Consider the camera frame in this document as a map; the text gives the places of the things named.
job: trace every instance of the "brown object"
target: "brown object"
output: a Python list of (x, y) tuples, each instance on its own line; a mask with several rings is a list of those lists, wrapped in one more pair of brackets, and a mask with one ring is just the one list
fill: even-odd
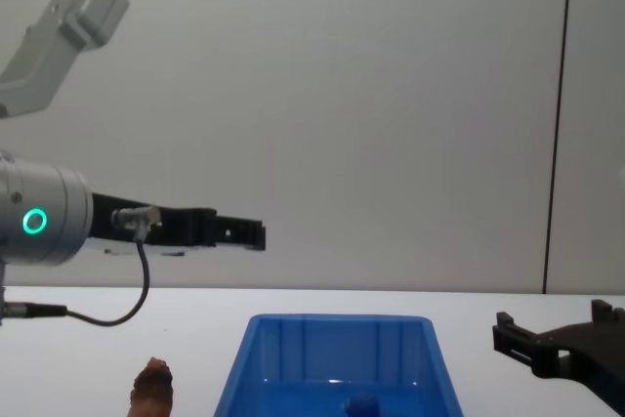
[(135, 379), (128, 417), (170, 417), (174, 402), (172, 380), (167, 363), (151, 358)]

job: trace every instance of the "green led ring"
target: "green led ring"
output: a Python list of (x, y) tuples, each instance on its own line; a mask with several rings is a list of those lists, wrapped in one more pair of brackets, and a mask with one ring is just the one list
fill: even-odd
[[(41, 225), (37, 227), (36, 229), (31, 228), (29, 225), (29, 222), (33, 217), (41, 217)], [(46, 212), (43, 209), (39, 209), (39, 208), (30, 209), (28, 212), (24, 214), (23, 219), (21, 220), (21, 227), (23, 228), (24, 233), (30, 234), (30, 235), (39, 234), (44, 229), (46, 229), (47, 225), (48, 225), (48, 216), (46, 215)]]

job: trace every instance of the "robotic arm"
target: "robotic arm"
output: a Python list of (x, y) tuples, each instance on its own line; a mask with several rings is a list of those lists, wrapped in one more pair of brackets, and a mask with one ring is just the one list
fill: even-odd
[[(51, 0), (0, 75), (0, 119), (48, 107), (78, 54), (105, 45), (128, 6), (128, 0)], [(65, 315), (5, 303), (5, 267), (55, 266), (86, 241), (108, 254), (129, 253), (137, 243), (143, 262), (144, 246), (170, 256), (219, 244), (262, 251), (265, 228), (209, 208), (166, 208), (92, 193), (76, 171), (0, 151), (0, 320)]]

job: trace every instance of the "white tabletop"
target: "white tabletop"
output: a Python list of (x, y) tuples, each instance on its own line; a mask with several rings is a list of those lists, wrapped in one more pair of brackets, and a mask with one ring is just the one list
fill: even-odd
[[(8, 300), (67, 304), (112, 319), (138, 289), (9, 288)], [(616, 415), (583, 386), (535, 378), (492, 349), (499, 311), (542, 332), (590, 320), (588, 296), (293, 290), (153, 289), (129, 323), (102, 329), (70, 318), (5, 320), (0, 328), (0, 415), (123, 417), (151, 356), (174, 374), (173, 417), (213, 414), (250, 316), (387, 313), (428, 317), (467, 417)], [(603, 297), (625, 305), (625, 297)]]

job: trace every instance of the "blue object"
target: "blue object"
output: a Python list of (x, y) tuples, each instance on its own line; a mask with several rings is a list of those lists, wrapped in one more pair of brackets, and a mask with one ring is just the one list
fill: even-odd
[(215, 417), (346, 415), (462, 417), (432, 323), (413, 316), (253, 317)]
[(343, 407), (348, 417), (380, 417), (380, 403), (374, 395), (356, 395)]

